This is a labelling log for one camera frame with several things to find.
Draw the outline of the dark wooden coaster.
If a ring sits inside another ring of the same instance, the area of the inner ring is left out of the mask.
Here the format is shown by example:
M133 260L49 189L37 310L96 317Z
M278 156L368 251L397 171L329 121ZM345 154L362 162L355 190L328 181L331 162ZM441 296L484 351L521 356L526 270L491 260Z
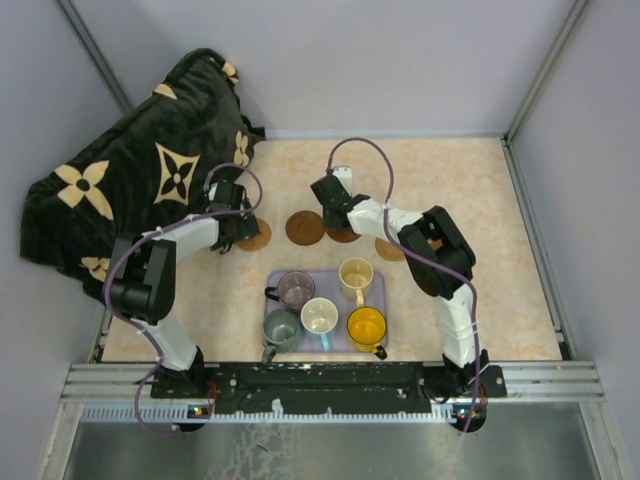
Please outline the dark wooden coaster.
M299 246L313 245L325 234L322 217L309 210L292 214L286 222L285 231L288 239Z
M352 243L360 238L359 234L346 230L327 228L326 233L335 242L343 244Z

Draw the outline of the woven rattan coaster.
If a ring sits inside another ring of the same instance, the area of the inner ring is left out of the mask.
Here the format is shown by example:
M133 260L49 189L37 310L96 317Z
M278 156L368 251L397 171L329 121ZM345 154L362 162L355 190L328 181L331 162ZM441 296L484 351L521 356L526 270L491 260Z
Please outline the woven rattan coaster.
M404 253L390 242L377 238L375 240L375 249L378 255L390 262L399 262L405 260Z
M257 224L259 233L251 238L241 240L236 246L246 252L257 252L268 245L271 240L272 232L270 225L263 219L258 218Z

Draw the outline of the cream yellow mug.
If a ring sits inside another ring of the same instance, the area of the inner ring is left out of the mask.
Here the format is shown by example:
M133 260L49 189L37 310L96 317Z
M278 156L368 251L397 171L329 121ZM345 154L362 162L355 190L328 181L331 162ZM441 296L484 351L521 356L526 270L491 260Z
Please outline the cream yellow mug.
M365 259L353 257L345 260L338 270L342 296L357 308L365 305L374 279L374 269Z

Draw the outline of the yellow glass mug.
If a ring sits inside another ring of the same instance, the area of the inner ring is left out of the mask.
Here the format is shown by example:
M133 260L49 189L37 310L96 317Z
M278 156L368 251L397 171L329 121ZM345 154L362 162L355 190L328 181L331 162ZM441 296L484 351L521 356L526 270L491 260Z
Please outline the yellow glass mug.
M387 322L379 310L368 306L354 310L347 320L347 334L356 351L371 353L382 361L387 359L382 345L387 334Z

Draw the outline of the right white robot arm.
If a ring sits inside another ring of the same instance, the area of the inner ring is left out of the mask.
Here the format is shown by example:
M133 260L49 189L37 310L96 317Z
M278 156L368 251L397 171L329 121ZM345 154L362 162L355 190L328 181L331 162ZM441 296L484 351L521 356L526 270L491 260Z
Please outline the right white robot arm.
M389 242L402 251L419 289L436 301L443 338L445 397L482 398L482 373L489 363L481 347L478 293L472 283L476 256L448 211L419 212L380 203L350 191L351 171L331 170L311 184L324 224Z

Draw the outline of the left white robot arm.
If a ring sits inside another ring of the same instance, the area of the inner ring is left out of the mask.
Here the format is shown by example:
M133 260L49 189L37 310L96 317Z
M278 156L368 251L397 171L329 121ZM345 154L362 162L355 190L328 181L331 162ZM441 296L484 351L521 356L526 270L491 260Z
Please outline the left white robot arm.
M204 393L208 373L201 349L189 339L174 310L178 263L202 249L223 255L260 229L246 189L228 181L207 192L203 214L167 227L117 238L102 296L117 317L152 345L157 393L165 398Z

